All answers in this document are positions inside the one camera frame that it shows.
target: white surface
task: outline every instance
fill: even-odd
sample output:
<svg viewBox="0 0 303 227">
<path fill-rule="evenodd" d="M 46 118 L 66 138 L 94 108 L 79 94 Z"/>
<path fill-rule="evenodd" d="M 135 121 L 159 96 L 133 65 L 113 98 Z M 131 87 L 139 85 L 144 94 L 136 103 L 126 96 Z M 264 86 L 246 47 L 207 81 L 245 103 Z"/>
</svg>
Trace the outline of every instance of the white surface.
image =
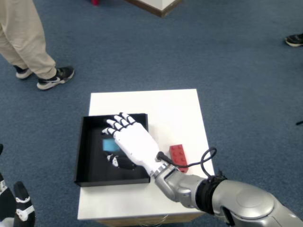
<svg viewBox="0 0 303 227">
<path fill-rule="evenodd" d="M 89 115 L 148 114 L 149 132 L 160 150 L 182 144 L 188 163 L 197 162 L 208 149 L 195 89 L 92 93 Z M 214 174 L 211 161 L 206 170 Z M 187 174 L 206 177 L 200 166 Z M 136 216 L 198 213 L 170 201 L 152 179 L 146 184 L 86 187 L 80 190 L 78 219 L 130 218 Z"/>
<path fill-rule="evenodd" d="M 175 0 L 162 0 L 162 10 L 164 10 L 167 6 L 173 3 Z"/>
<path fill-rule="evenodd" d="M 164 10 L 167 6 L 175 0 L 139 0 L 157 9 Z"/>
<path fill-rule="evenodd" d="M 147 5 L 153 6 L 157 9 L 163 10 L 163 8 L 162 8 L 163 0 L 139 0 L 139 1 L 142 1 L 142 2 L 146 3 Z"/>
</svg>

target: black box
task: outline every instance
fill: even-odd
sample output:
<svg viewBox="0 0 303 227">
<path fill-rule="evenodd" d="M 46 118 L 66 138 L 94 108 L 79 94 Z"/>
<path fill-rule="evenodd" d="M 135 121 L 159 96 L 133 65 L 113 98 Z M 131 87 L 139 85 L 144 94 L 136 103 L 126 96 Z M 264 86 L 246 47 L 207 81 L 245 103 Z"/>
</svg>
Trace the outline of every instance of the black box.
<svg viewBox="0 0 303 227">
<path fill-rule="evenodd" d="M 135 113 L 130 116 L 148 130 L 147 114 Z M 122 169 L 114 167 L 107 160 L 102 140 L 110 137 L 101 134 L 109 126 L 106 119 L 114 120 L 114 115 L 83 117 L 74 182 L 80 187 L 149 183 L 150 177 L 142 166 L 134 170 Z"/>
</svg>

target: black sneaker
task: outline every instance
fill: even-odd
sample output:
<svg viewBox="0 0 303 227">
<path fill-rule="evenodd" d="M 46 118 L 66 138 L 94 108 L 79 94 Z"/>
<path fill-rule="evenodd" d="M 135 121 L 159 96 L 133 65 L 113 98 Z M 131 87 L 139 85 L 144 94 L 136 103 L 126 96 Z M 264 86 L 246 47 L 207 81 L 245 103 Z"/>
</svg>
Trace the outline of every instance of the black sneaker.
<svg viewBox="0 0 303 227">
<path fill-rule="evenodd" d="M 292 47 L 302 46 L 303 45 L 303 34 L 290 35 L 285 38 L 285 42 Z"/>
<path fill-rule="evenodd" d="M 37 87 L 40 90 L 47 90 L 58 84 L 64 84 L 73 77 L 74 72 L 75 70 L 70 66 L 59 68 L 54 77 L 50 79 L 38 79 Z"/>
<path fill-rule="evenodd" d="M 25 69 L 25 70 L 23 70 L 23 69 L 19 68 L 19 67 L 16 66 L 16 65 L 14 65 L 14 67 L 15 67 L 15 69 L 17 70 L 17 72 L 16 72 L 16 77 L 17 77 L 18 79 L 26 79 L 26 78 L 28 78 L 30 75 L 33 74 L 32 70 L 30 70 L 30 69 Z"/>
<path fill-rule="evenodd" d="M 21 181 L 15 183 L 14 191 L 17 202 L 14 227 L 34 227 L 36 220 L 35 209 Z"/>
</svg>

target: red lego brick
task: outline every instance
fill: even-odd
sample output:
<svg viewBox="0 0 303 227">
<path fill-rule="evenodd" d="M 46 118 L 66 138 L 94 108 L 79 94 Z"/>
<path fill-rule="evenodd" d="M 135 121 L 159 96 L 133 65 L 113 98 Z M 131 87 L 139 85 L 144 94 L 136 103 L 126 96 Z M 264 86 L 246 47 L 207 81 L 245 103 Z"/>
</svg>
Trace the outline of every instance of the red lego brick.
<svg viewBox="0 0 303 227">
<path fill-rule="evenodd" d="M 177 165 L 186 166 L 187 161 L 184 154 L 183 146 L 182 144 L 174 145 L 169 147 L 169 153 L 171 160 Z M 179 170 L 183 173 L 187 173 L 188 168 L 179 168 Z"/>
<path fill-rule="evenodd" d="M 91 0 L 91 3 L 94 5 L 94 6 L 97 6 L 99 4 L 99 0 Z"/>
</svg>

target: robot finger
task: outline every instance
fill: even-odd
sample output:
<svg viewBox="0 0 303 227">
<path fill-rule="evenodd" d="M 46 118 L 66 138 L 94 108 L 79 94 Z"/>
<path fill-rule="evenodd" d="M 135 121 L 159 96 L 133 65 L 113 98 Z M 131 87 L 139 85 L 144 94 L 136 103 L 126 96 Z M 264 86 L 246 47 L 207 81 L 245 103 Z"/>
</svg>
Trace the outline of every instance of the robot finger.
<svg viewBox="0 0 303 227">
<path fill-rule="evenodd" d="M 123 127 L 127 127 L 129 125 L 129 123 L 123 119 L 122 117 L 118 116 L 118 115 L 115 115 L 114 116 L 115 120 L 120 123 L 120 125 L 122 125 Z"/>
<path fill-rule="evenodd" d="M 119 131 L 117 131 L 113 128 L 105 128 L 104 130 L 102 130 L 102 133 L 105 133 L 106 135 L 112 135 L 112 136 L 114 136 L 114 138 L 116 136 L 116 132 L 119 132 Z"/>
<path fill-rule="evenodd" d="M 130 124 L 134 124 L 136 121 L 127 113 L 120 113 L 120 115 Z"/>
<path fill-rule="evenodd" d="M 106 122 L 107 122 L 108 124 L 110 124 L 114 129 L 117 129 L 118 131 L 120 131 L 120 130 L 123 128 L 123 126 L 120 125 L 120 124 L 119 124 L 118 122 L 116 122 L 116 121 L 113 121 L 113 120 L 108 119 Z"/>
</svg>

